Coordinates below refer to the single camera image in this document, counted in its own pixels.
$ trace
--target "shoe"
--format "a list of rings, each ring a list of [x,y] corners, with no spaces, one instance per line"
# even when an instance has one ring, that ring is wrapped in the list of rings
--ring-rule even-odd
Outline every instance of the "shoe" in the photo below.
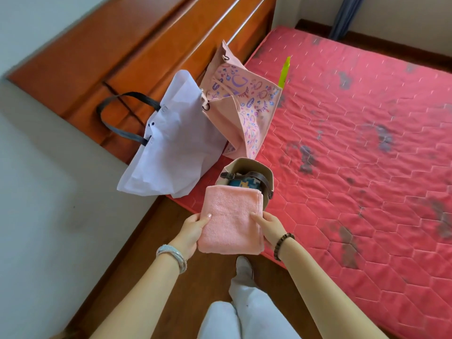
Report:
[[[238,256],[235,261],[235,271],[237,275],[246,275],[254,280],[254,271],[250,261],[245,256]]]

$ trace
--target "white pants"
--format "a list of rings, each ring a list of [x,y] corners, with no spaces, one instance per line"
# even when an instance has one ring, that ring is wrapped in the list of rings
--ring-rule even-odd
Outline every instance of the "white pants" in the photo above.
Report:
[[[246,275],[230,282],[229,302],[213,302],[198,339],[300,339],[267,293]]]

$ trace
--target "pink tote bag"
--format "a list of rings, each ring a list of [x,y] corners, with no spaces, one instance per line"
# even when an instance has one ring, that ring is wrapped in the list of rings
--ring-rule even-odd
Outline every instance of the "pink tote bag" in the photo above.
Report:
[[[223,155],[255,159],[282,89],[248,71],[223,41],[201,81],[203,113],[229,141]]]

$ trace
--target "bag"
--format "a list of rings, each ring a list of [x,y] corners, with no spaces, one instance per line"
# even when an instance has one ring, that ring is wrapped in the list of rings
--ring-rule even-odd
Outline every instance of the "bag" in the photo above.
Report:
[[[282,89],[248,71],[224,41],[207,67],[201,89],[203,113],[229,141],[223,155],[255,159]]]
[[[274,177],[271,169],[257,160],[249,158],[238,158],[223,168],[215,185],[230,185],[232,180],[244,180],[249,177],[260,182],[260,190],[263,194],[263,210],[268,201],[273,197]]]
[[[161,103],[129,92],[105,99],[97,114],[101,117],[102,110],[119,96],[135,97],[156,111],[146,124],[144,137],[102,121],[114,133],[141,143],[117,189],[141,196],[188,195],[226,146],[224,136],[201,112],[201,91],[190,73],[180,70],[174,75]]]

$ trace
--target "curtain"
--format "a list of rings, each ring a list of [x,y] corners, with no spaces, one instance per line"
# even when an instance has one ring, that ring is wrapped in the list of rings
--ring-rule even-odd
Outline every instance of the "curtain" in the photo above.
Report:
[[[362,3],[363,0],[344,0],[342,2],[342,6],[336,15],[335,23],[331,29],[330,39],[339,40],[347,33]]]

